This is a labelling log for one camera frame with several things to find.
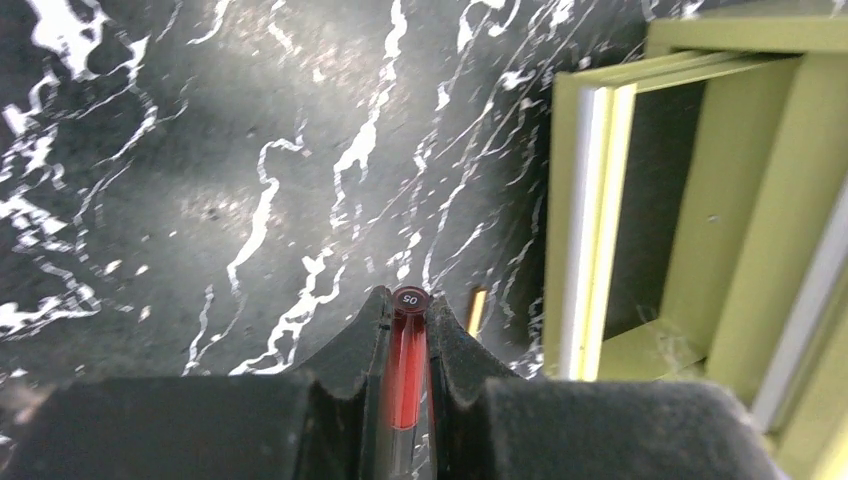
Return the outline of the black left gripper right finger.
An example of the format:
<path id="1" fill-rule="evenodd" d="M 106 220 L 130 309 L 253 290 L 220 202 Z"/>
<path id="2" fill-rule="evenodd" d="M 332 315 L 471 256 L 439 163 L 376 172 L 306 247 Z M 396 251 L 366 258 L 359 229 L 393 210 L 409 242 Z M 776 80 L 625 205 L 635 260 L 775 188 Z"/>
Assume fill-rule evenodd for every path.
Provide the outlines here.
<path id="1" fill-rule="evenodd" d="M 437 479 L 779 479 L 740 403 L 705 382 L 528 380 L 443 296 L 426 312 Z"/>

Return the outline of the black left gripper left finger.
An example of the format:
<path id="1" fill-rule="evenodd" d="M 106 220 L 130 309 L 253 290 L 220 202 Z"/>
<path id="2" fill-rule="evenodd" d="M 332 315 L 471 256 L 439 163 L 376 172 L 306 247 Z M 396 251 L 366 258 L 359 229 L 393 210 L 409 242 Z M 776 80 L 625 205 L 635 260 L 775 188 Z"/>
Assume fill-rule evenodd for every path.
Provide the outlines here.
<path id="1" fill-rule="evenodd" d="M 391 295 L 272 375 L 112 378 L 54 390 L 5 479 L 385 479 Z"/>

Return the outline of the green metal drawer box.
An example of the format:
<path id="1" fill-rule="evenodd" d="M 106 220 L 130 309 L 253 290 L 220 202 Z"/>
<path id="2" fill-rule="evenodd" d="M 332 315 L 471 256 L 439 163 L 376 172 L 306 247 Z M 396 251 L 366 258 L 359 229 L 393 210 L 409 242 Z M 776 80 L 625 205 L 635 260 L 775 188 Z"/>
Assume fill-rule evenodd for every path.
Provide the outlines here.
<path id="1" fill-rule="evenodd" d="M 640 96 L 703 84 L 659 315 L 603 335 Z M 649 24 L 643 60 L 555 78 L 544 371 L 697 362 L 797 479 L 847 475 L 847 5 L 757 1 Z"/>

